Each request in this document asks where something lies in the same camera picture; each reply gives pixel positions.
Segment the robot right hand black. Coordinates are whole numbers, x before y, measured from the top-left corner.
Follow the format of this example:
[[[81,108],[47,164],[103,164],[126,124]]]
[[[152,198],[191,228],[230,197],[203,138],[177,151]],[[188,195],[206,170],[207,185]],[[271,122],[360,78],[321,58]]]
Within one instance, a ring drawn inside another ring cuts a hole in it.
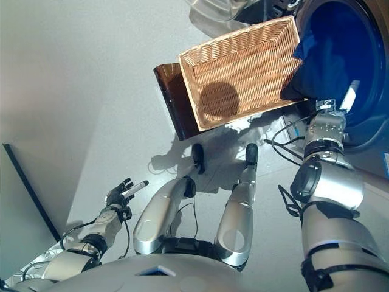
[[[342,100],[339,110],[349,113],[356,99],[356,93],[359,88],[360,81],[353,80]]]

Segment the robot left hand black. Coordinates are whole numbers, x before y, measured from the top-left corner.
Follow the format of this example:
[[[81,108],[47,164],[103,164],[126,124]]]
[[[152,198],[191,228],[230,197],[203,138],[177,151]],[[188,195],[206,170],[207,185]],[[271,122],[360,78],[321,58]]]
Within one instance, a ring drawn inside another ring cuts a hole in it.
[[[147,180],[134,184],[131,181],[131,178],[124,179],[118,186],[110,190],[106,195],[106,207],[126,207],[135,197],[136,193],[145,188],[148,184],[149,181]]]

